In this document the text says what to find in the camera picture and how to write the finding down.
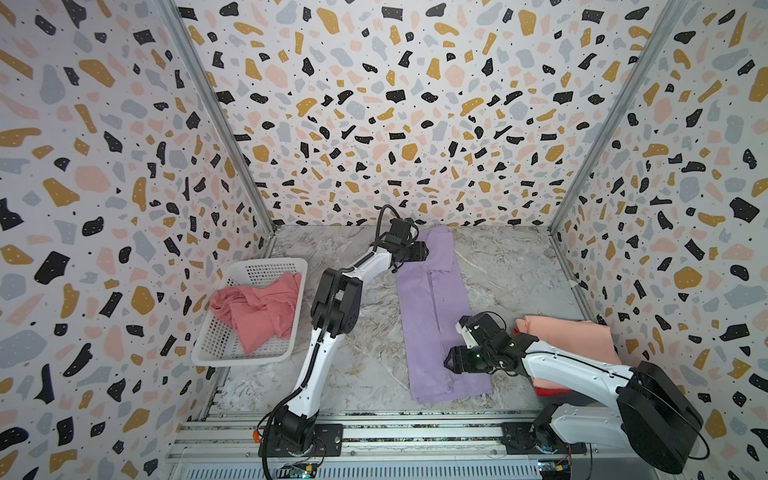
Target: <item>purple cloth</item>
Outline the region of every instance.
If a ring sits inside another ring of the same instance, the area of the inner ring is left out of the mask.
[[[455,325],[472,314],[453,252],[453,233],[433,227],[421,232],[419,240],[427,244],[427,260],[405,263],[397,272],[411,397],[427,404],[491,393],[490,375],[457,375],[442,364],[451,347],[465,344]]]

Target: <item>pink garment in basket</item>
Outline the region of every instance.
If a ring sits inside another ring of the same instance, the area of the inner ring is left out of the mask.
[[[593,322],[573,322],[549,316],[527,315],[517,320],[517,327],[523,333],[530,333],[552,346],[566,352],[587,358],[621,365],[621,359],[614,350],[611,329]],[[537,389],[564,389],[559,383],[544,379],[533,379]]]
[[[237,332],[243,351],[250,355],[272,335],[290,337],[300,285],[301,273],[285,272],[264,288],[229,286],[210,298],[210,310]]]

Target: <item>plastic basket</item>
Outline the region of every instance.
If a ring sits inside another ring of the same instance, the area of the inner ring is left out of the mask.
[[[237,333],[215,317],[208,310],[203,321],[203,328],[197,336],[192,349],[192,363],[200,366],[240,366],[262,365],[287,359],[293,351],[296,341],[296,325],[301,312],[301,300],[306,281],[306,260],[303,258],[268,258],[244,260],[232,263],[217,286],[221,290],[227,286],[259,286],[270,285],[283,273],[301,273],[299,299],[296,314],[293,316],[293,328],[289,339],[279,339],[273,336],[253,353],[246,356],[243,346],[237,338]]]

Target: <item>side wall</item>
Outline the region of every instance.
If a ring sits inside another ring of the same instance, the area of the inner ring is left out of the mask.
[[[691,2],[556,233],[624,362],[706,420],[691,479],[768,475],[765,8]]]
[[[278,224],[549,223],[664,5],[315,3],[178,1]]]
[[[154,4],[128,3],[0,4],[5,478],[160,478],[210,394],[207,298],[261,242]]]

